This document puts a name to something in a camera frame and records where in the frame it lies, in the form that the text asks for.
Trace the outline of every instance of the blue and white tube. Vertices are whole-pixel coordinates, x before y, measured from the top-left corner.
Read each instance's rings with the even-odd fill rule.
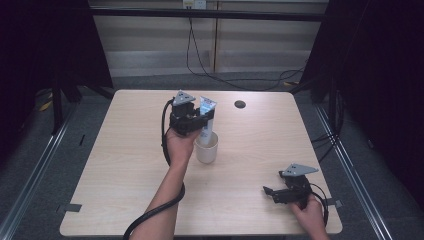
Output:
[[[209,98],[200,97],[200,115],[205,115],[207,112],[215,109],[216,102]],[[208,146],[211,141],[213,128],[213,119],[208,121],[208,124],[202,128],[200,132],[199,143],[203,146]]]

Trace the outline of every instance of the light wood table surface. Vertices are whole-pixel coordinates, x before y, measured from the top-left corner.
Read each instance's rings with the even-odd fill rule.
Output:
[[[175,234],[303,234],[285,204],[274,204],[262,186],[286,188],[278,171],[291,163],[320,169],[294,98],[289,93],[186,91],[218,102],[215,162],[200,163],[193,153],[185,177]],[[161,148],[163,107],[177,91],[120,90],[115,94],[60,227],[65,236],[122,236],[143,214],[168,165]],[[243,100],[244,109],[234,102]],[[308,174],[330,198],[321,171]],[[342,224],[330,206],[329,233]]]

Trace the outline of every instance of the hand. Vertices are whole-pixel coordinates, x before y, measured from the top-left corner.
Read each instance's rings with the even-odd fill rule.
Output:
[[[166,141],[169,157],[171,158],[171,167],[173,165],[186,164],[193,153],[194,140],[200,133],[200,129],[188,133],[187,136],[179,135],[174,129],[169,129],[166,133]]]
[[[300,226],[308,233],[311,239],[330,239],[325,231],[322,214],[322,205],[314,195],[308,196],[306,208],[300,209],[296,203],[289,204],[290,209],[296,215]]]

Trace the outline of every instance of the power outlet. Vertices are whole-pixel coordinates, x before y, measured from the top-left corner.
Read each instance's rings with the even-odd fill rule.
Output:
[[[194,0],[194,9],[206,10],[206,0]]]
[[[183,0],[183,9],[194,9],[194,0]]]

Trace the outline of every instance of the white cup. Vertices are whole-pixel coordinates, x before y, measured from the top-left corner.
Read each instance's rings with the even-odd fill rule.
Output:
[[[194,141],[196,145],[196,157],[202,163],[211,163],[216,159],[216,152],[218,150],[218,135],[212,132],[211,140],[208,145],[202,145],[199,138]]]

